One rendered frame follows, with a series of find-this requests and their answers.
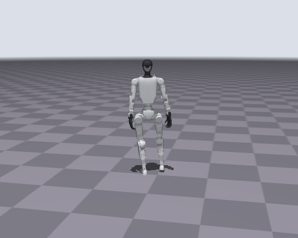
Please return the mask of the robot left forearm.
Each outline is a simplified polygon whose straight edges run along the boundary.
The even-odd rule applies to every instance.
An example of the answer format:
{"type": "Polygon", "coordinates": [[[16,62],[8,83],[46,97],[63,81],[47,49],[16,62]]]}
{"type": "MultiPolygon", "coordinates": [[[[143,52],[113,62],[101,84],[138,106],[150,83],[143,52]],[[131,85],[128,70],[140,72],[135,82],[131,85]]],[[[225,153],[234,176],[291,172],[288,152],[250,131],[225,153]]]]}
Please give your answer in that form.
{"type": "MultiPolygon", "coordinates": [[[[130,114],[133,114],[134,112],[134,105],[135,103],[132,102],[132,96],[129,96],[129,110],[128,110],[128,117],[130,117],[130,114]]],[[[134,116],[134,114],[133,114],[134,116]]]]}

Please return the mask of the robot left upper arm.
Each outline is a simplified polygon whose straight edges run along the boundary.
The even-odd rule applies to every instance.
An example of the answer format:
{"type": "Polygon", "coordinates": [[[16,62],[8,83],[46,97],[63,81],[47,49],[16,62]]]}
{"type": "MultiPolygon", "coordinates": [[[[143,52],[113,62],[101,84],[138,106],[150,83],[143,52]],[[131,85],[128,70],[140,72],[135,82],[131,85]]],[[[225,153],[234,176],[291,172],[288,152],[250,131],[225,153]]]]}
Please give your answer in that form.
{"type": "Polygon", "coordinates": [[[136,85],[138,84],[138,80],[139,78],[134,78],[131,82],[131,96],[132,96],[132,101],[136,101],[137,97],[136,97],[136,92],[137,92],[137,87],[136,85]]]}

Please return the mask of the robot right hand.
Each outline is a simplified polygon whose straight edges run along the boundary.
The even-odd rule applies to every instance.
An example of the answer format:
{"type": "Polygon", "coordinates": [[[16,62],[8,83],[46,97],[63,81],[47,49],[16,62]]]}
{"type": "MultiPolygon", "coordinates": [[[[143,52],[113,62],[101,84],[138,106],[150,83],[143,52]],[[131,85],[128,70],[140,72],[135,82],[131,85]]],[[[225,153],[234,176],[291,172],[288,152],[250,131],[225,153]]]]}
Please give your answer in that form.
{"type": "Polygon", "coordinates": [[[165,123],[167,122],[167,125],[165,126],[166,128],[169,128],[172,126],[172,120],[171,120],[171,112],[168,112],[167,119],[165,121],[165,123]]]}

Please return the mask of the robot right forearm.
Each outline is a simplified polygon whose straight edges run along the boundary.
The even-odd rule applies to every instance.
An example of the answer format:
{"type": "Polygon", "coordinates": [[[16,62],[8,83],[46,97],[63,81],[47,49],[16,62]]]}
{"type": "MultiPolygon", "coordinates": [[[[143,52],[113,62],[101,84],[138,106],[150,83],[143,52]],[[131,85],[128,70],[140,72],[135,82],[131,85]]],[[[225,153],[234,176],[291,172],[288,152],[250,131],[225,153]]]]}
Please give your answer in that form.
{"type": "Polygon", "coordinates": [[[167,100],[164,100],[163,104],[164,104],[164,108],[165,108],[165,114],[168,115],[168,112],[171,112],[171,110],[170,110],[168,95],[166,95],[166,97],[167,97],[167,100]]]}

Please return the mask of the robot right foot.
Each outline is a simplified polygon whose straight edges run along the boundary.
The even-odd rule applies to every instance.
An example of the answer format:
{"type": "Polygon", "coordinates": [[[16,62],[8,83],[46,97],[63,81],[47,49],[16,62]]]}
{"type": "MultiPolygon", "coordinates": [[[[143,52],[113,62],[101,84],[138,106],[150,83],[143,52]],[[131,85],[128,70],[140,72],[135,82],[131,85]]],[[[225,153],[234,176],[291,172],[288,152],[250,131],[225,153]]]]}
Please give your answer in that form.
{"type": "Polygon", "coordinates": [[[159,166],[159,170],[165,170],[164,165],[161,164],[161,165],[159,166]]]}

